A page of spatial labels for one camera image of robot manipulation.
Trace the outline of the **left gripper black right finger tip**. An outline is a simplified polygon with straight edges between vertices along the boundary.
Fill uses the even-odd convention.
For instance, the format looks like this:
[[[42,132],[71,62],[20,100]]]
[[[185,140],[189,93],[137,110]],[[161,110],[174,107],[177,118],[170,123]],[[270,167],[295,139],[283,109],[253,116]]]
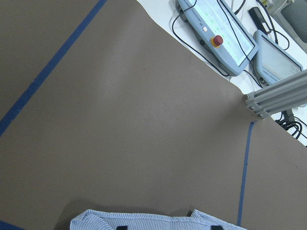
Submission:
[[[221,230],[221,226],[219,225],[212,225],[211,230]]]

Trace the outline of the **left gripper black left finger tip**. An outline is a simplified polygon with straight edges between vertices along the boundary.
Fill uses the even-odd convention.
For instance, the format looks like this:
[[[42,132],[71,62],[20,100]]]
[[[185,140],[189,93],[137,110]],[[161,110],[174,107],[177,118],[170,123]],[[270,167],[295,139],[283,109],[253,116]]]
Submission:
[[[127,230],[127,226],[118,226],[117,230]]]

